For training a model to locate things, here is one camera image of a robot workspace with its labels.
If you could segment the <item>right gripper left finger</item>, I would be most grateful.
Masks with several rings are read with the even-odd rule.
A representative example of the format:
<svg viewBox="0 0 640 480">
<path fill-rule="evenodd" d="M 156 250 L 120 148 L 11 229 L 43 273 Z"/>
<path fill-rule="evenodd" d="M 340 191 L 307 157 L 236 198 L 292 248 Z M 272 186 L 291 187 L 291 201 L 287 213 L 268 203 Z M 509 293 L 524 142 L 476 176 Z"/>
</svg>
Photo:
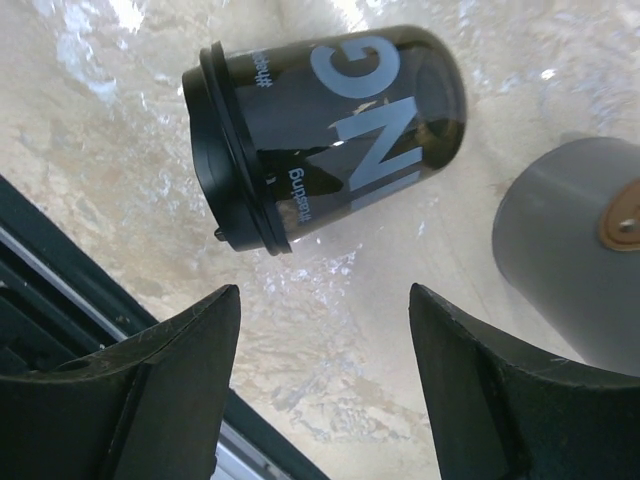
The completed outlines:
<svg viewBox="0 0 640 480">
<path fill-rule="evenodd" d="M 208 479 L 240 329 L 226 285 L 47 372 L 1 379 L 5 479 Z"/>
</svg>

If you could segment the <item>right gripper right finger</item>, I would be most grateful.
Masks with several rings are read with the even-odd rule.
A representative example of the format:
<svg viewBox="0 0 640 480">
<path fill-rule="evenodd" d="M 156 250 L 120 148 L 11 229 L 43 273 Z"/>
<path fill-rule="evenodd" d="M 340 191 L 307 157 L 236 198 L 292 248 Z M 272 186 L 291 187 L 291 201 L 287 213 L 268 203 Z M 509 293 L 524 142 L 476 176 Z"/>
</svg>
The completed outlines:
<svg viewBox="0 0 640 480">
<path fill-rule="evenodd" d="M 636 479 L 639 380 L 554 355 L 410 289 L 444 479 Z"/>
</svg>

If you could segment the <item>dark coffee cup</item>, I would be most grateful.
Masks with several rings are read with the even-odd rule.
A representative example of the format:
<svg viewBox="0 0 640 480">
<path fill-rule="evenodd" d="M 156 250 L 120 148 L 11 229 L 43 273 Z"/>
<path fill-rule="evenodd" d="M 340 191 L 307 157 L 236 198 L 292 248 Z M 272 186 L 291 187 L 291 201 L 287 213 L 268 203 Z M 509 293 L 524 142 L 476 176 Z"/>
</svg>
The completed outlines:
<svg viewBox="0 0 640 480">
<path fill-rule="evenodd" d="M 433 176 L 463 140 L 460 71 L 417 26 L 238 54 L 227 67 L 288 240 Z"/>
</svg>

